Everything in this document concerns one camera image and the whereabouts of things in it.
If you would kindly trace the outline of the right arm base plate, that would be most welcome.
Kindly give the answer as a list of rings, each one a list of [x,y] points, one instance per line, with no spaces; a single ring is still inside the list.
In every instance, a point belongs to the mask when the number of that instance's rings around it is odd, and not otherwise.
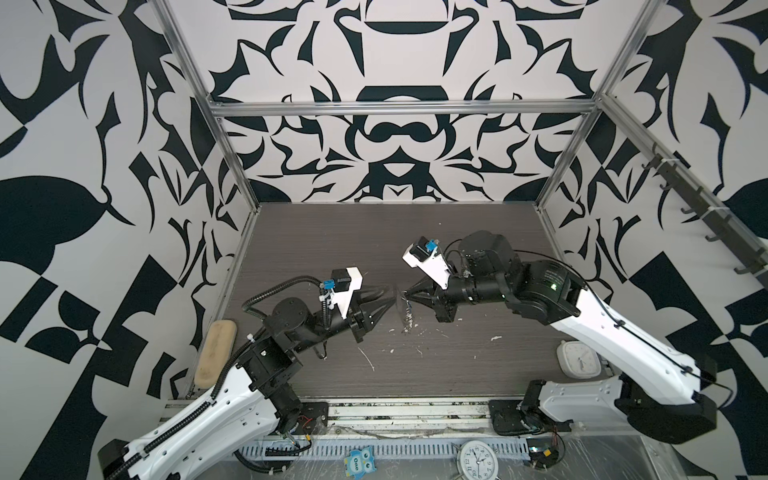
[[[519,408],[520,400],[493,399],[488,409],[493,431],[499,436],[520,436],[541,431],[540,423]]]

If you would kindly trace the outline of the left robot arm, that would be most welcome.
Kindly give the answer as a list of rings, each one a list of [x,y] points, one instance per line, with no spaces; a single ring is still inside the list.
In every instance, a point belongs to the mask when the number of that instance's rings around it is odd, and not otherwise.
[[[388,288],[363,288],[345,315],[334,312],[325,324],[303,300],[280,301],[211,389],[147,434],[105,445],[98,453],[103,477],[195,479],[252,440],[291,432],[303,408],[289,383],[302,367],[298,353],[346,331],[361,341],[395,303]]]

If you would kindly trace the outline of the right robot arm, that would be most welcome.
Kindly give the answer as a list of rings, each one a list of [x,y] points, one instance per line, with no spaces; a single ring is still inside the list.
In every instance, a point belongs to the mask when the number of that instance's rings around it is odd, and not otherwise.
[[[607,305],[587,282],[554,257],[520,258],[508,240],[486,230],[459,243],[460,266],[446,260],[435,240],[409,245],[404,261],[423,278],[405,291],[441,323],[462,305],[502,303],[513,314],[572,337],[617,368],[603,380],[558,383],[532,380],[522,401],[489,405],[502,436],[553,432],[584,423],[629,426],[672,445],[717,427],[718,407],[704,394],[717,380],[716,364],[663,344]]]

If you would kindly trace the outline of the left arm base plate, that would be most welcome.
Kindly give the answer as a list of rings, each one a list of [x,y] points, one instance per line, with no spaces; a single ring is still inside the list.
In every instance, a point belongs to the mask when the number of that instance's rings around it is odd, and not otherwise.
[[[311,434],[327,426],[330,404],[324,401],[298,402],[277,408],[277,434]]]

